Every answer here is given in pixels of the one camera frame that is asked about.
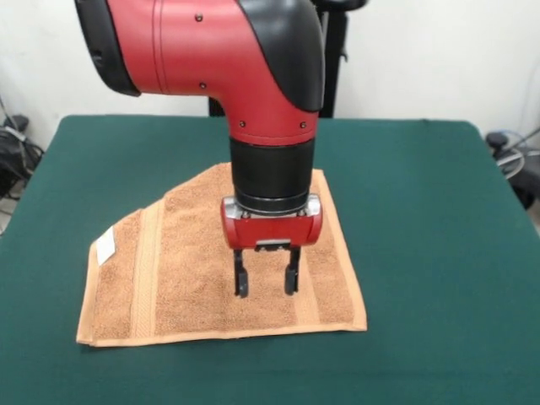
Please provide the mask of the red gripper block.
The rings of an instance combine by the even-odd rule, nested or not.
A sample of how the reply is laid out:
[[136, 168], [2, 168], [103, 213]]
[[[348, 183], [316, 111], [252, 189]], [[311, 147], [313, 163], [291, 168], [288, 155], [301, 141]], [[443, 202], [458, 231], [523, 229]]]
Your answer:
[[246, 211], [233, 197], [225, 197], [220, 214], [225, 240], [234, 250], [235, 295], [244, 299], [249, 294], [242, 250], [268, 246], [293, 247], [285, 269], [284, 291], [294, 295], [299, 289], [300, 247], [315, 244], [321, 234], [323, 208], [320, 197], [311, 193], [299, 211], [278, 216]]

